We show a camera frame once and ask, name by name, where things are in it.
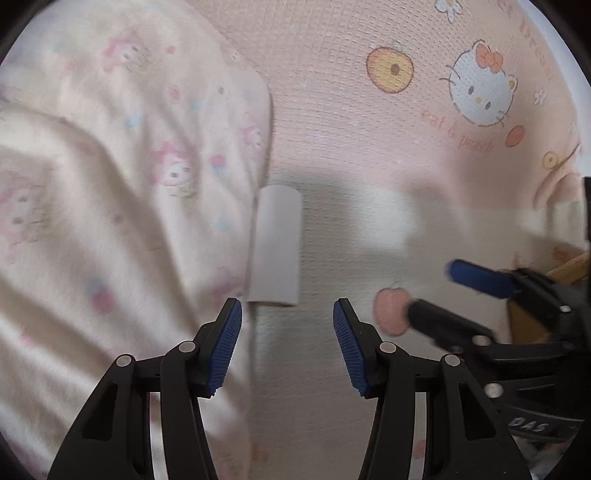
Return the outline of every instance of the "flower print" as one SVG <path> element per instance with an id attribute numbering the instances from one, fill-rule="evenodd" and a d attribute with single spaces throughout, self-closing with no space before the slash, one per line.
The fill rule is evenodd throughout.
<path id="1" fill-rule="evenodd" d="M 437 0 L 435 2 L 435 8 L 442 14 L 447 13 L 449 23 L 454 22 L 456 15 L 462 14 L 462 6 L 457 0 Z"/>
<path id="2" fill-rule="evenodd" d="M 534 106 L 535 105 L 544 105 L 544 102 L 546 101 L 546 97 L 548 96 L 548 94 L 543 91 L 542 89 L 536 90 L 534 92 Z"/>

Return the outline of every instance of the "cartoon print blanket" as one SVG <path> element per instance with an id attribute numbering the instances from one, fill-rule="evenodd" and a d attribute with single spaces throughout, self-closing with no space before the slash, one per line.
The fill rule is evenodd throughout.
<path id="1" fill-rule="evenodd" d="M 117 356 L 244 293 L 269 104 L 182 0 L 57 1 L 0 67 L 0 430 L 36 478 Z M 220 479 L 248 476 L 250 329 L 202 402 Z"/>
<path id="2" fill-rule="evenodd" d="M 503 302 L 445 265 L 548 271 L 584 246 L 579 105 L 515 0 L 192 3 L 267 81 L 271 181 L 304 198 L 301 304 L 256 320 L 253 477 L 356 478 L 375 402 L 351 387 L 333 302 L 413 355 L 442 352 L 407 330 L 410 296 L 508 340 Z"/>

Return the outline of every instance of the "orange bow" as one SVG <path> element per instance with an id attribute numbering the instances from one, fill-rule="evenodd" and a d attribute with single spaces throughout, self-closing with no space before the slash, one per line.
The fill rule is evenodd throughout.
<path id="1" fill-rule="evenodd" d="M 503 66 L 503 55 L 481 43 L 476 47 L 476 63 L 481 69 L 490 67 L 492 73 L 497 73 Z"/>

